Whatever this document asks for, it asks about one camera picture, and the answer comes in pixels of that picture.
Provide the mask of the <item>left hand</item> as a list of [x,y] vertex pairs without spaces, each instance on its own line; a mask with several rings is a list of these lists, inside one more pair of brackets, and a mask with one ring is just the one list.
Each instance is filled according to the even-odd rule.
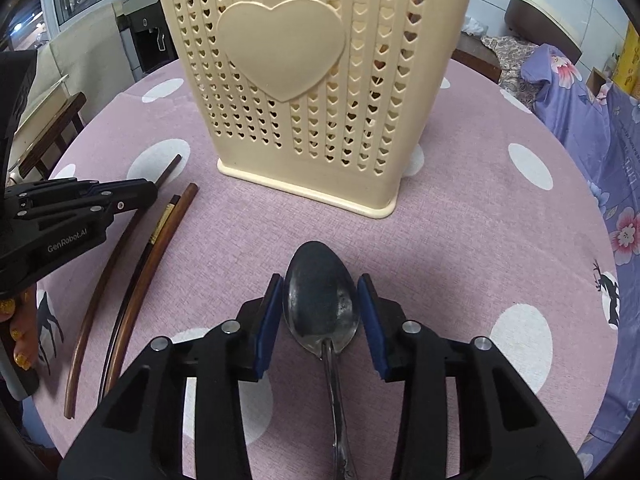
[[2,299],[0,321],[10,323],[15,342],[13,359],[22,370],[30,370],[38,358],[37,287],[29,286],[12,299]]

